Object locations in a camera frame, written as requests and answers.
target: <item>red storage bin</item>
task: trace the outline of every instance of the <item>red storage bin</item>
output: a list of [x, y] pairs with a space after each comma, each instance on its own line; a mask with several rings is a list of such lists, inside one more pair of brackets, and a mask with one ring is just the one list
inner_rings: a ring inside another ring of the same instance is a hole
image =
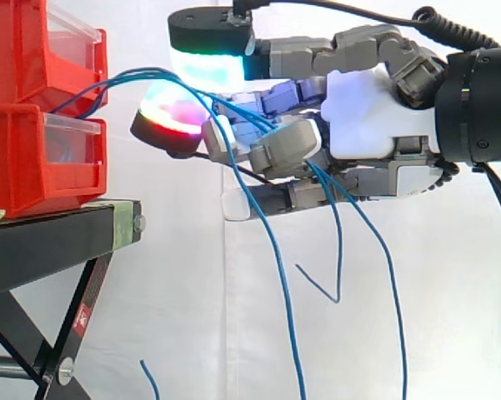
[[[50, 112], [108, 78], [106, 34], [46, 0], [0, 0], [0, 103], [29, 103]], [[98, 91], [63, 115], [77, 116]]]
[[79, 208], [106, 192], [106, 125], [0, 106], [0, 210], [6, 218]]

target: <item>warning label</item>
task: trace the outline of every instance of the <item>warning label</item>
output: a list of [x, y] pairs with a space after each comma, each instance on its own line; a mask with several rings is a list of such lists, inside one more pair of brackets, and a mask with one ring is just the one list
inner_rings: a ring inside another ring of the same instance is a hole
[[81, 338], [83, 338], [85, 331], [87, 331], [87, 326], [89, 324], [89, 320], [91, 319], [92, 312], [93, 310], [91, 308], [82, 303], [78, 309], [76, 317], [74, 318], [73, 329]]

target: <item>screw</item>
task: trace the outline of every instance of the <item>screw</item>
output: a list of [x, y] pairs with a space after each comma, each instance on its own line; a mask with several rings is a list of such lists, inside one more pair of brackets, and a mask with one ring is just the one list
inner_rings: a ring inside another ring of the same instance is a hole
[[58, 383], [61, 386], [67, 386], [70, 381], [74, 378], [74, 361], [67, 357], [61, 364], [59, 364], [58, 368]]
[[142, 233], [147, 227], [147, 219], [143, 215], [136, 215], [133, 219], [133, 230]]
[[476, 146], [478, 146], [479, 148], [488, 148], [489, 143], [487, 140], [479, 140], [478, 143], [476, 143]]

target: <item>blue cable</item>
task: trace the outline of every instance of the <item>blue cable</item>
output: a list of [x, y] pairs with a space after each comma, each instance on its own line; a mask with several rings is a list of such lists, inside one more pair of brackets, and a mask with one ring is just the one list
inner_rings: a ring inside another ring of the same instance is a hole
[[152, 374], [148, 370], [147, 364], [144, 362], [144, 360], [141, 360], [139, 362], [139, 364], [141, 364], [141, 368], [143, 369], [144, 374], [147, 376], [148, 381], [152, 385], [153, 394], [154, 394], [155, 399], [161, 400], [161, 396], [159, 395], [158, 384], [156, 383], [156, 380], [154, 379], [154, 377], [152, 376]]
[[[103, 84], [106, 84], [107, 86], [109, 86], [109, 84], [110, 84], [112, 87], [112, 86], [116, 86], [117, 84], [131, 82], [132, 80], [139, 80], [139, 79], [165, 79], [165, 80], [177, 83], [180, 86], [182, 86], [183, 88], [186, 88], [200, 102], [200, 104], [202, 104], [202, 106], [208, 111], [208, 113], [211, 114], [212, 120], [218, 125], [219, 131], [220, 131], [221, 135], [223, 136], [224, 144], [226, 146], [226, 149], [228, 150], [228, 159], [229, 159], [230, 165], [233, 169], [233, 173], [235, 174], [235, 177], [238, 180], [239, 185], [241, 186], [241, 189], [244, 191], [250, 206], [255, 210], [259, 219], [262, 221], [263, 226], [265, 227], [265, 231], [267, 232], [267, 235], [268, 235], [268, 237], [271, 241], [271, 244], [273, 246], [274, 256], [276, 258], [276, 263], [278, 265], [278, 275], [279, 275], [282, 290], [283, 290], [283, 300], [285, 302], [286, 318], [287, 318], [287, 322], [288, 322], [288, 334], [289, 334], [289, 340], [291, 343], [293, 362], [294, 362], [294, 366], [295, 366], [295, 370], [296, 370], [296, 374], [297, 374], [300, 400], [306, 400], [306, 387], [305, 387], [304, 378], [303, 378], [302, 363], [300, 362], [300, 357], [298, 354], [298, 344], [297, 344], [297, 338], [296, 338], [296, 332], [295, 332], [295, 326], [294, 326], [293, 305], [291, 303], [291, 296], [290, 296], [290, 292], [289, 292], [288, 281], [287, 281], [287, 277], [285, 274], [285, 268], [283, 266], [282, 254], [280, 252], [280, 248], [279, 248], [278, 242], [276, 240], [276, 237], [274, 236], [273, 230], [267, 221], [267, 217], [265, 216], [265, 213], [263, 212], [263, 210], [259, 206], [255, 197], [252, 195], [252, 192], [248, 188], [247, 184], [244, 182], [243, 177], [237, 168], [235, 156], [233, 155], [233, 150], [232, 150], [232, 147], [230, 145], [228, 135], [226, 134], [226, 131], [223, 128], [223, 125], [220, 123], [215, 112], [209, 107], [209, 105], [206, 104], [206, 102], [202, 98], [202, 94], [200, 92], [196, 91], [192, 87], [189, 87], [186, 83], [182, 82], [181, 80], [173, 78], [173, 77], [169, 77], [166, 74], [165, 75], [144, 74], [140, 77], [123, 77], [123, 76], [121, 76], [117, 80], [115, 80], [115, 79], [109, 80], [109, 81], [106, 81], [105, 83], [99, 82], [99, 83], [93, 85], [92, 88], [102, 86]], [[85, 89], [84, 91], [81, 92], [81, 94], [79, 96], [87, 93], [89, 90], [91, 90], [91, 88]], [[209, 93], [205, 93], [205, 92], [203, 92], [203, 95], [214, 96], [214, 95], [209, 95]], [[68, 102], [64, 103], [62, 106], [58, 107], [56, 110], [59, 111], [59, 110], [65, 108], [67, 105], [73, 103], [77, 99], [78, 99], [78, 96], [72, 97], [70, 100], [68, 100]], [[238, 112], [240, 112], [243, 117], [246, 117], [247, 115], [248, 116], [253, 115], [253, 113], [249, 112], [248, 110], [243, 110], [240, 107], [235, 106], [233, 104], [231, 104], [231, 106], [233, 107], [233, 110], [237, 110]], [[258, 128], [260, 128], [262, 130], [264, 129], [263, 126], [258, 124], [257, 116], [251, 117], [249, 119], [249, 122], [256, 125]]]
[[193, 88], [189, 87], [187, 84], [185, 84], [183, 82], [180, 82], [180, 84], [183, 88], [186, 88], [203, 105], [203, 107], [205, 107], [208, 110], [209, 113], [211, 113], [212, 119], [217, 124], [218, 130], [220, 131], [220, 133], [223, 136], [224, 145], [226, 146], [226, 149], [228, 150], [228, 158], [230, 161], [230, 165], [232, 166], [233, 173], [235, 174], [235, 178], [238, 180], [239, 185], [241, 186], [241, 189], [246, 194], [248, 202], [250, 203], [250, 205], [252, 206], [254, 211], [257, 213], [259, 219], [263, 223], [263, 226], [265, 227], [265, 231], [267, 231], [267, 235], [268, 235], [270, 242], [273, 246], [274, 256], [276, 257], [276, 263], [278, 265], [278, 275], [280, 277], [280, 282], [282, 284], [283, 300], [285, 302], [285, 312], [287, 314], [289, 339], [291, 342], [291, 353], [293, 354], [293, 361], [294, 361], [294, 366], [296, 369], [296, 374], [297, 374], [297, 379], [298, 379], [298, 390], [300, 393], [300, 400], [306, 400], [306, 387], [305, 387], [304, 378], [303, 378], [302, 363], [300, 362], [300, 356], [298, 355], [298, 344], [297, 344], [297, 338], [296, 338], [296, 332], [295, 332], [295, 326], [294, 326], [293, 305], [291, 303], [291, 295], [289, 293], [289, 286], [288, 286], [288, 282], [287, 282], [287, 277], [285, 275], [285, 268], [283, 266], [282, 253], [280, 252], [278, 242], [276, 241], [276, 237], [274, 236], [273, 230], [267, 221], [267, 217], [265, 216], [265, 213], [263, 212], [263, 210], [259, 206], [258, 202], [256, 201], [255, 197], [252, 195], [252, 192], [248, 188], [247, 184], [244, 182], [243, 177], [241, 176], [241, 173], [237, 169], [237, 163], [236, 163], [235, 157], [233, 155], [233, 150], [232, 150], [232, 147], [230, 145], [228, 135], [224, 131], [224, 127], [220, 123], [220, 121], [218, 120], [217, 115], [215, 115], [213, 110], [200, 97], [200, 94], [198, 94]]
[[328, 300], [332, 303], [339, 304], [341, 301], [341, 272], [343, 270], [343, 229], [341, 227], [341, 218], [339, 217], [339, 211], [337, 209], [337, 205], [335, 204], [335, 197], [332, 194], [332, 191], [329, 189], [324, 176], [321, 172], [316, 168], [315, 164], [312, 162], [307, 162], [315, 177], [317, 177], [318, 182], [321, 184], [324, 190], [324, 194], [326, 194], [326, 198], [330, 203], [333, 211], [333, 217], [335, 218], [335, 224], [337, 226], [337, 237], [338, 237], [338, 260], [337, 260], [337, 281], [335, 288], [335, 297], [329, 294], [321, 285], [317, 283], [312, 277], [309, 276], [307, 272], [303, 270], [303, 268], [296, 264], [296, 268], [304, 275], [309, 282], [314, 285]]
[[[106, 91], [109, 88], [112, 88], [114, 86], [127, 83], [127, 82], [133, 82], [133, 81], [138, 81], [138, 80], [157, 80], [157, 79], [164, 79], [164, 80], [169, 80], [171, 82], [181, 82], [180, 79], [176, 74], [173, 72], [170, 72], [168, 70], [162, 69], [162, 68], [155, 68], [155, 67], [144, 67], [144, 68], [134, 68], [130, 69], [124, 72], [119, 73], [115, 77], [108, 79], [106, 81], [102, 82], [97, 82], [94, 85], [88, 87], [87, 89], [81, 91], [78, 95], [72, 97], [69, 99], [67, 102], [59, 106], [58, 108], [54, 109], [52, 113], [57, 113], [64, 109], [65, 107], [73, 104], [76, 102], [81, 96], [84, 94], [90, 92], [91, 90], [98, 88], [100, 86], [104, 86], [100, 93], [97, 95], [93, 105], [83, 114], [78, 116], [79, 119], [85, 119], [93, 115], [99, 108], [100, 105], [102, 104], [103, 97], [106, 93]], [[229, 101], [216, 96], [214, 94], [204, 92], [201, 90], [196, 90], [197, 93], [200, 93], [203, 96], [207, 96], [211, 98], [212, 100], [221, 103], [224, 105], [226, 108], [231, 109], [232, 111], [239, 113], [242, 117], [248, 119], [250, 122], [252, 121], [259, 121], [262, 123], [265, 127], [270, 128], [270, 129], [276, 129], [276, 126], [271, 123], [267, 118], [262, 117], [261, 115], [258, 115], [254, 112], [251, 112], [249, 110], [246, 110], [244, 108], [241, 108], [239, 106], [236, 106], [235, 104], [230, 103]]]
[[356, 200], [352, 197], [352, 195], [339, 182], [330, 177], [328, 173], [325, 172], [321, 167], [313, 163], [308, 163], [308, 164], [313, 165], [313, 168], [319, 171], [323, 178], [325, 178], [328, 182], [334, 185], [335, 188], [337, 188], [347, 198], [347, 200], [352, 204], [352, 206], [358, 212], [359, 216], [367, 224], [368, 228], [373, 232], [374, 236], [378, 239], [380, 245], [382, 246], [383, 252], [385, 253], [385, 257], [387, 258], [388, 262], [391, 288], [393, 289], [394, 307], [397, 314], [398, 335], [400, 336], [400, 351], [402, 354], [402, 374], [403, 374], [402, 400], [406, 400], [408, 396], [408, 355], [406, 352], [406, 338], [403, 331], [402, 309], [400, 307], [400, 298], [398, 296], [398, 285], [394, 274], [394, 265], [393, 265], [393, 259], [391, 257], [391, 252], [389, 251], [387, 243], [383, 240], [383, 237], [379, 233], [378, 229], [373, 225], [370, 219], [368, 219], [367, 215], [363, 212], [361, 207], [356, 203]]

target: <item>black table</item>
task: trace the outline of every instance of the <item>black table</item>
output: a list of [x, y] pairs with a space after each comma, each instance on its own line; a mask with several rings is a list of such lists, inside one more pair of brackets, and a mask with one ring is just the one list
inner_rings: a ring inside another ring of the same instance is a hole
[[[34, 381], [36, 400], [90, 399], [73, 376], [74, 362], [113, 252], [138, 242], [143, 229], [141, 203], [128, 200], [0, 221], [0, 343], [11, 355], [0, 357], [0, 378]], [[51, 346], [10, 291], [81, 263], [83, 274]]]

